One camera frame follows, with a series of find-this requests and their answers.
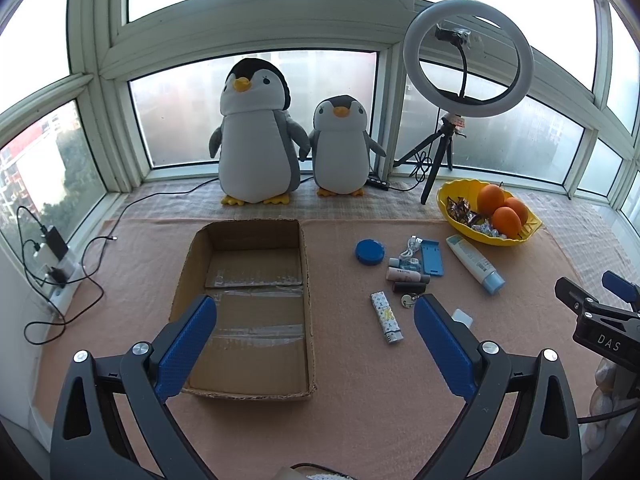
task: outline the blue gripper pad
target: blue gripper pad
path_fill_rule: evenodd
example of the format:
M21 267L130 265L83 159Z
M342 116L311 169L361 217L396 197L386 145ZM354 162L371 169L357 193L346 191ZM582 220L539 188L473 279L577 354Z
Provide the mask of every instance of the blue gripper pad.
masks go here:
M451 393L470 402L476 394L471 359L424 297L415 302L414 321Z
M629 283L624 278L620 278L610 270L602 275L602 286L627 303L633 303L638 300L638 292L634 284Z
M180 393L215 325L216 303L207 296L158 363L155 391L161 402Z

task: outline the white wall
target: white wall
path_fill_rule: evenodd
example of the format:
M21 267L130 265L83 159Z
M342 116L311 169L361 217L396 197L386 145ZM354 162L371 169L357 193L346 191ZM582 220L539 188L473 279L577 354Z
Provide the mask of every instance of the white wall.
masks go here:
M37 423L31 414L41 347L32 346L22 336L24 325L47 320L47 307L30 289L24 276L9 258L4 240L0 240L0 415L34 431ZM46 331L30 331L33 339Z

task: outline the orange fruit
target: orange fruit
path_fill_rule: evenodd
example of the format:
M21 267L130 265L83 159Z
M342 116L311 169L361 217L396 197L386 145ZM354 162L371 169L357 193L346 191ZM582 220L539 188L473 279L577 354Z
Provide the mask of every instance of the orange fruit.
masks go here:
M520 218L510 207L499 207L496 209L494 215L491 217L491 225L494 229L498 229L500 234L512 239L516 239L520 229L522 229Z
M491 216L494 211L504 205L504 193L499 186L487 184L478 192L476 199L478 212L482 216Z
M510 196L504 199L504 205L506 207L510 207L516 212L516 215L518 215L522 225L527 223L527 219L529 218L529 209L527 209L527 206L524 205L522 200L518 200L516 197Z

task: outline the metal screw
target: metal screw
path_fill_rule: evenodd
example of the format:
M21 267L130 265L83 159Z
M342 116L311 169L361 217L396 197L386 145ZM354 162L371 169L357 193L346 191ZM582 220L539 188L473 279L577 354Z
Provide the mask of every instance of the metal screw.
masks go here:
M484 350L488 354L497 354L498 350L500 350L500 347L493 341L485 341L484 343L482 343L482 350Z
M89 352L87 352L86 350L81 350L79 352L76 352L76 355L74 355L74 361L76 363L81 363L88 357L89 357Z
M554 352L551 348L547 348L544 352L542 352L542 355L548 361L555 361L556 359L558 359L558 354L556 354L556 352Z
M133 345L131 351L135 355L146 354L149 351L149 345L147 343L136 343L135 345Z

